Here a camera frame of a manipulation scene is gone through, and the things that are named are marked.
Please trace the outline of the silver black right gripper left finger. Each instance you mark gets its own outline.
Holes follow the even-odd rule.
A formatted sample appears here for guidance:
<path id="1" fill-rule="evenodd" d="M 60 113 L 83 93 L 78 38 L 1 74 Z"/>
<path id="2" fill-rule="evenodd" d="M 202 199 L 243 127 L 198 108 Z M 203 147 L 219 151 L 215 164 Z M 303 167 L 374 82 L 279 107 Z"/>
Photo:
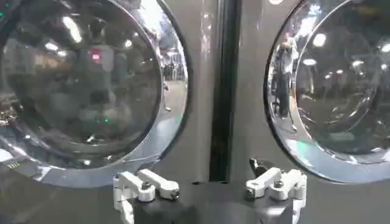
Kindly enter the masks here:
<path id="1" fill-rule="evenodd" d="M 165 200 L 177 200 L 180 195 L 178 182 L 167 180 L 149 169 L 141 169 L 137 175 L 125 171 L 113 177 L 113 204 L 125 224 L 134 224 L 135 215 L 130 199 L 143 203 L 153 202 L 157 192 Z"/>

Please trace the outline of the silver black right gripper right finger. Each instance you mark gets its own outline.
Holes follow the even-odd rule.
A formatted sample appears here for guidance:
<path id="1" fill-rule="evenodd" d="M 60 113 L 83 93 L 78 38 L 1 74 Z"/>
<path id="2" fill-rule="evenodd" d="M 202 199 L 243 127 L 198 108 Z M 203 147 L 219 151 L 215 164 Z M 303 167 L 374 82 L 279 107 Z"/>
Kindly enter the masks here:
<path id="1" fill-rule="evenodd" d="M 285 171 L 269 161 L 249 159 L 250 168 L 255 175 L 245 183 L 246 197 L 256 200 L 269 192 L 269 197 L 276 202 L 292 200 L 291 223 L 298 224 L 300 212 L 307 203 L 307 176 L 298 169 Z"/>

